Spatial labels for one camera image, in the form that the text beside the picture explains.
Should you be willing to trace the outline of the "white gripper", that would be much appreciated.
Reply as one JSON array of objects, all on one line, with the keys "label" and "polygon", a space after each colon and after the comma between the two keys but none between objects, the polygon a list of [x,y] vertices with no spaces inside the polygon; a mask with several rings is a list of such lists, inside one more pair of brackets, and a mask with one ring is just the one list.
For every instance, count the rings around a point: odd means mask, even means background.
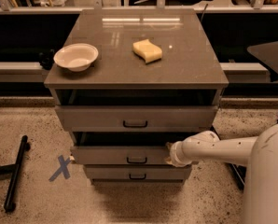
[{"label": "white gripper", "polygon": [[174,167],[185,167],[186,165],[179,159],[177,156],[177,149],[182,146],[181,141],[177,141],[174,143],[167,142],[166,147],[169,151],[169,156],[164,160],[167,164],[170,164]]}]

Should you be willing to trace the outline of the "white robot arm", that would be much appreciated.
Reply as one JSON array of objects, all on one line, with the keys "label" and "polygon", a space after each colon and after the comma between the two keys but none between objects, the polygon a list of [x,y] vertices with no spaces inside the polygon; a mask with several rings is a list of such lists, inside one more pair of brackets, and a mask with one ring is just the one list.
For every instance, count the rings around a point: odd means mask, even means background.
[{"label": "white robot arm", "polygon": [[278,224],[278,124],[255,137],[221,140],[205,131],[167,145],[165,161],[184,167],[215,160],[246,168],[242,224]]}]

